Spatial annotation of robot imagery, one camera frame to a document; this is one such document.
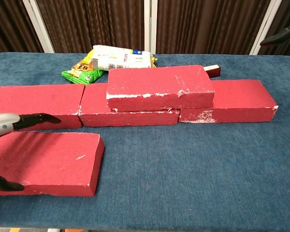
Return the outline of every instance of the brown curtain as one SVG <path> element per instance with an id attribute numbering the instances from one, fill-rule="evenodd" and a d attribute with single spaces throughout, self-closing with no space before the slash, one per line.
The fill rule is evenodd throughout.
<path id="1" fill-rule="evenodd" d="M 55 52 L 95 44 L 144 49 L 143 0 L 37 0 Z"/>
<path id="2" fill-rule="evenodd" d="M 22 0 L 0 0 L 0 52 L 43 52 Z"/>
<path id="3" fill-rule="evenodd" d="M 266 37 L 279 33 L 283 28 L 286 28 L 289 25 L 290 25 L 290 0 L 282 0 Z M 290 39 L 274 47 L 270 48 L 262 47 L 259 51 L 259 55 L 290 56 Z"/>
<path id="4" fill-rule="evenodd" d="M 159 0 L 157 53 L 249 54 L 270 0 Z"/>

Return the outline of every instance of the table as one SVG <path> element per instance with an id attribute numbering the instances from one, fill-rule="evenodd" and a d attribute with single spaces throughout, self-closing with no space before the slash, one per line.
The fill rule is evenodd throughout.
<path id="1" fill-rule="evenodd" d="M 1 53 L 0 86 L 69 84 L 61 71 L 84 56 Z M 96 196 L 0 197 L 0 227 L 290 231 L 290 57 L 157 58 L 158 66 L 219 64 L 217 79 L 259 79 L 278 112 L 266 123 L 59 130 L 102 135 Z"/>

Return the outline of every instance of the snack bag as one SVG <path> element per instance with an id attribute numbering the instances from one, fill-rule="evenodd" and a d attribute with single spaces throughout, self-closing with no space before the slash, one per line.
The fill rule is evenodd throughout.
<path id="1" fill-rule="evenodd" d="M 88 58 L 89 54 L 80 62 L 75 64 L 71 70 L 66 70 L 61 73 L 61 76 L 73 83 L 77 84 L 91 84 L 98 80 L 102 74 L 103 70 L 95 70 Z"/>
<path id="2" fill-rule="evenodd" d="M 95 69 L 154 68 L 157 59 L 150 52 L 104 45 L 93 46 L 91 62 Z"/>

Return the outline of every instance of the robotic arm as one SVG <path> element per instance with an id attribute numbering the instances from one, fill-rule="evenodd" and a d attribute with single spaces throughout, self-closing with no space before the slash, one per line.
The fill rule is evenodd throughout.
<path id="1" fill-rule="evenodd" d="M 32 114 L 32 115 L 16 115 L 16 114 L 0 114 L 0 137 L 12 131 L 31 127 L 40 123 L 60 123 L 61 120 L 49 114 Z M 0 176 L 0 191 L 22 191 L 24 186 L 19 183 L 9 182 Z"/>
<path id="2" fill-rule="evenodd" d="M 281 44 L 288 39 L 290 39 L 290 25 L 287 28 L 284 28 L 280 33 L 264 39 L 260 43 L 260 46 L 274 46 Z"/>

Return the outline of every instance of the blue table cover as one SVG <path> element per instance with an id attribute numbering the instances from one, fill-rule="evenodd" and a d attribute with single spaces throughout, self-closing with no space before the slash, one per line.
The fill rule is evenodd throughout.
<path id="1" fill-rule="evenodd" d="M 290 57 L 156 56 L 157 66 L 219 64 L 216 79 L 261 80 L 278 112 L 265 123 L 57 130 L 102 135 L 96 196 L 0 197 L 0 227 L 290 231 Z M 83 57 L 0 53 L 0 86 L 70 84 L 61 71 Z"/>

